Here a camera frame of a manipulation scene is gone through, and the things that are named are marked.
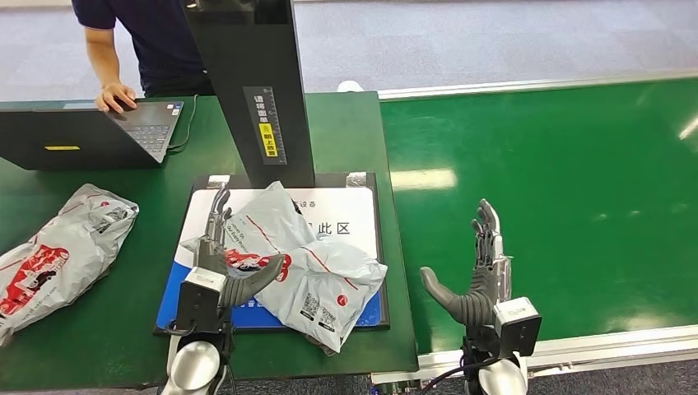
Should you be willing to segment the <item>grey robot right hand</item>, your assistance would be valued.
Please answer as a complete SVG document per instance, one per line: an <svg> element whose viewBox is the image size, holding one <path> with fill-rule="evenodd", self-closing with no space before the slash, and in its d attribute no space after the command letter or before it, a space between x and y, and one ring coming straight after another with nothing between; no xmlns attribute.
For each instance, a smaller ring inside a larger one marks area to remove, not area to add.
<svg viewBox="0 0 698 395"><path fill-rule="evenodd" d="M430 267L421 267L423 287L451 318L465 327L494 323L494 306L511 297L510 257L505 254L496 209L485 199L471 220L474 230L475 260L466 293L458 295L443 286Z"/></svg>

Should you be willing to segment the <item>person's right hand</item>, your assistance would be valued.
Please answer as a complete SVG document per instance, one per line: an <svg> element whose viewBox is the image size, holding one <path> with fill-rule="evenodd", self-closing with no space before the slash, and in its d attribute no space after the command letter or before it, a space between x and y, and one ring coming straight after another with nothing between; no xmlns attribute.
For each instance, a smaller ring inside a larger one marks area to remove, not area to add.
<svg viewBox="0 0 698 395"><path fill-rule="evenodd" d="M135 91L121 82L111 82L102 86L95 98L95 106L103 112L123 112L137 108Z"/></svg>

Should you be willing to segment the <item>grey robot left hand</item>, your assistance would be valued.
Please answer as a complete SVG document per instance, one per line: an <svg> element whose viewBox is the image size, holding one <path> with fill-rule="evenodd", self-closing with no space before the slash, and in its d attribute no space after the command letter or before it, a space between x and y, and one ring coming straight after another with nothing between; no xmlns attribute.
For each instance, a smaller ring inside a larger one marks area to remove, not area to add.
<svg viewBox="0 0 698 395"><path fill-rule="evenodd" d="M226 208L230 190L227 183L220 183L209 211L204 235L198 240L194 253L195 267L208 270L222 277L220 303L222 308L233 308L256 296L277 279L284 263L284 254L268 257L266 265L243 277L230 276L226 265L225 225L232 217L232 209Z"/></svg>

